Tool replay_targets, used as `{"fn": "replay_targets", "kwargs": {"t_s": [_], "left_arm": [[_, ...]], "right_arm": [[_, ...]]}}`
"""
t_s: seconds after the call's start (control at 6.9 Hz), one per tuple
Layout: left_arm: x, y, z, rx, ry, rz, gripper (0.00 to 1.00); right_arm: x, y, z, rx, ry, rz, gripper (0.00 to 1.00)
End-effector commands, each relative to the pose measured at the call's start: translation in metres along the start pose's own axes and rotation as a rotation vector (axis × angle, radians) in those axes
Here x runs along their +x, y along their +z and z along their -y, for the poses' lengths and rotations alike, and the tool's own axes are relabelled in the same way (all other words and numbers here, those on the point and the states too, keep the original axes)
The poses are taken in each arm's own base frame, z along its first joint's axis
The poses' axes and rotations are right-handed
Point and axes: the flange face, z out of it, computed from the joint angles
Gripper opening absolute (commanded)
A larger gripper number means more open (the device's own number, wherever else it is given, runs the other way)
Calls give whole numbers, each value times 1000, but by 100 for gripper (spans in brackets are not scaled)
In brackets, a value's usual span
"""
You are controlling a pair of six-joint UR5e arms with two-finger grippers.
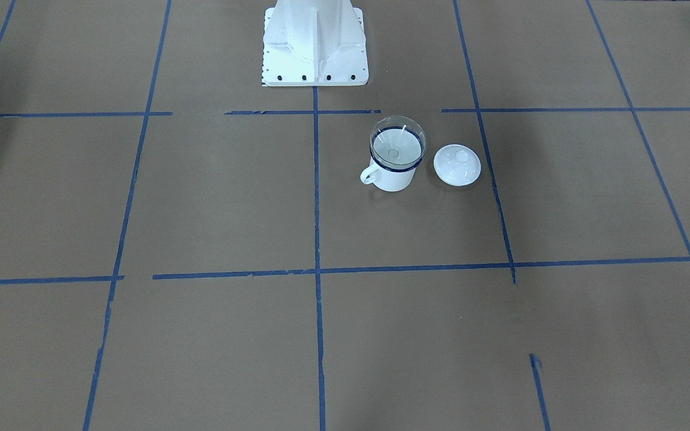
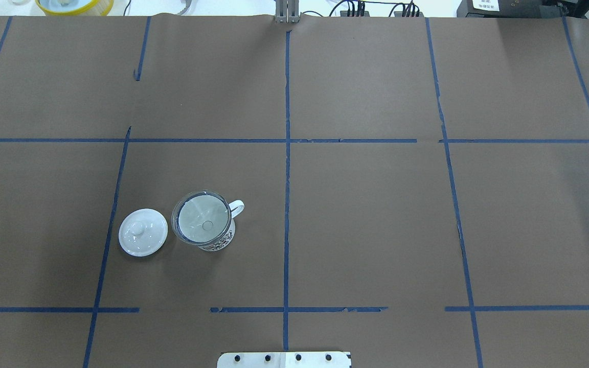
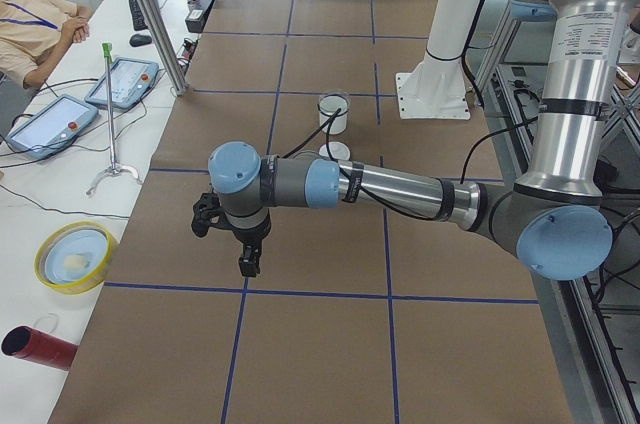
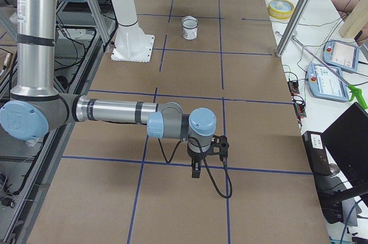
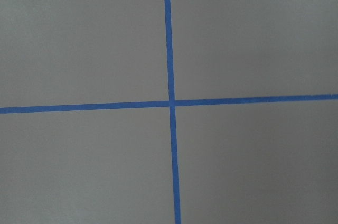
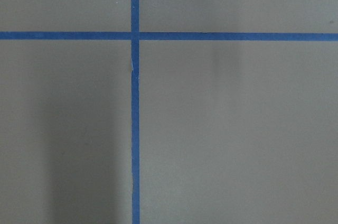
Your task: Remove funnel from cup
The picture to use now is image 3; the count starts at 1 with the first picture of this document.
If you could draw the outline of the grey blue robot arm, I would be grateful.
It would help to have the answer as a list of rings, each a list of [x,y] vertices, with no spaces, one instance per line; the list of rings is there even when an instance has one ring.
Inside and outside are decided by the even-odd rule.
[[[192,230],[234,234],[241,273],[260,271],[273,207],[333,208],[372,200],[402,215],[453,222],[549,279],[580,278],[608,257],[615,234],[593,176],[625,28],[639,0],[514,0],[549,5],[556,22],[532,157],[511,187],[452,182],[315,156],[260,156],[244,142],[216,148],[212,188],[194,204]]]

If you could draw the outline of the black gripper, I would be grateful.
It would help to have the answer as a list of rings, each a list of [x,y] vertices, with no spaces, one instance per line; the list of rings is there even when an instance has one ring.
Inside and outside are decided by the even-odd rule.
[[[257,224],[248,228],[233,224],[225,214],[217,194],[213,191],[203,193],[193,205],[191,229],[197,237],[205,237],[210,228],[230,231],[243,244],[238,258],[242,276],[260,274],[261,243],[270,232],[270,215],[259,217]]]

